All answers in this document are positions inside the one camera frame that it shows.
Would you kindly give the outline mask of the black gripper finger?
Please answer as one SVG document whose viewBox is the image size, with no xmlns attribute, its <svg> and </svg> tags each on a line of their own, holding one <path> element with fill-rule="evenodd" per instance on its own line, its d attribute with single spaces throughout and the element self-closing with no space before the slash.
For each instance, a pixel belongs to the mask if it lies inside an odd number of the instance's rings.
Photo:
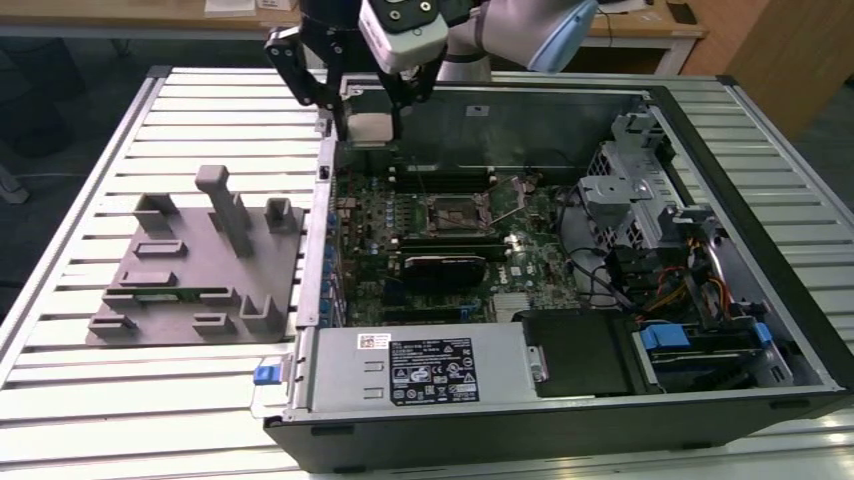
<svg viewBox="0 0 854 480">
<path fill-rule="evenodd" d="M 399 73 L 376 72 L 380 85 L 391 101 L 390 115 L 394 139 L 399 139 L 403 133 L 403 109 L 415 103 L 424 103 L 432 95 L 440 66 L 440 61 L 430 61 L 416 68 L 410 79 L 404 79 Z"/>
<path fill-rule="evenodd" d="M 264 53 L 298 102 L 319 108 L 334 125 L 338 140 L 343 141 L 348 129 L 340 95 L 344 73 L 340 58 L 326 61 L 326 80 L 319 81 L 308 69 L 299 27 L 274 28 Z"/>
</svg>

